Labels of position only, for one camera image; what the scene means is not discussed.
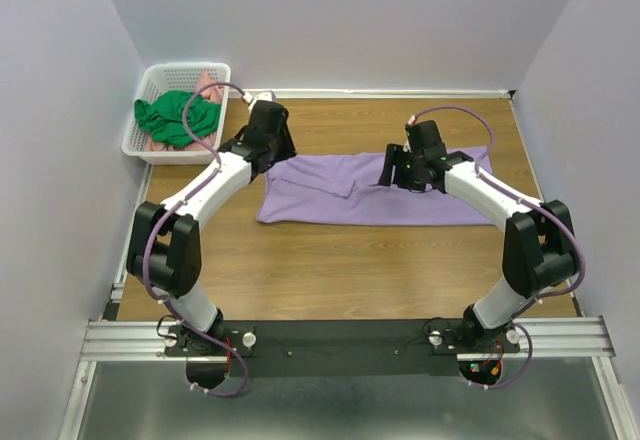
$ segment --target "laundry basket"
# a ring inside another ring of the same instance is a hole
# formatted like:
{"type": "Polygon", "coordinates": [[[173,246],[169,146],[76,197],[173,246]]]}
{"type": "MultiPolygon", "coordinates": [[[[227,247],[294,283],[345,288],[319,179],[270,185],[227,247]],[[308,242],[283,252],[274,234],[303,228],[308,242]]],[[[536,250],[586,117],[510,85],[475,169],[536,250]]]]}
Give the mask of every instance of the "laundry basket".
{"type": "MultiPolygon", "coordinates": [[[[203,71],[207,71],[211,80],[228,82],[231,80],[231,69],[224,63],[186,62],[163,63],[149,67],[136,92],[136,99],[155,102],[163,93],[169,90],[184,90],[193,92],[203,71]]],[[[218,148],[222,140],[222,128],[227,111],[229,88],[224,89],[220,108],[218,135],[214,147],[218,148]]],[[[211,162],[208,152],[145,152],[149,133],[140,130],[133,111],[122,139],[122,151],[132,157],[140,157],[152,165],[162,164],[206,164],[211,162]]]]}

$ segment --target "wall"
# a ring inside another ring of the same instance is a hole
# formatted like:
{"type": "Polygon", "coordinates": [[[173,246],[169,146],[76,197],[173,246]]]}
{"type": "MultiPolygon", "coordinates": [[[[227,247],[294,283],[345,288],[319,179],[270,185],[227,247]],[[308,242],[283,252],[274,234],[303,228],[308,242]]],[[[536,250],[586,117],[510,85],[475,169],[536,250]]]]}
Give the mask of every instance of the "wall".
{"type": "Polygon", "coordinates": [[[112,0],[146,64],[229,63],[246,87],[520,85],[567,0],[112,0]]]}
{"type": "Polygon", "coordinates": [[[142,62],[109,0],[0,0],[0,438],[57,438],[141,166],[120,150],[142,62]]]}
{"type": "Polygon", "coordinates": [[[546,198],[572,210],[588,260],[579,300],[605,315],[640,420],[640,0],[571,0],[515,96],[546,198]]]}

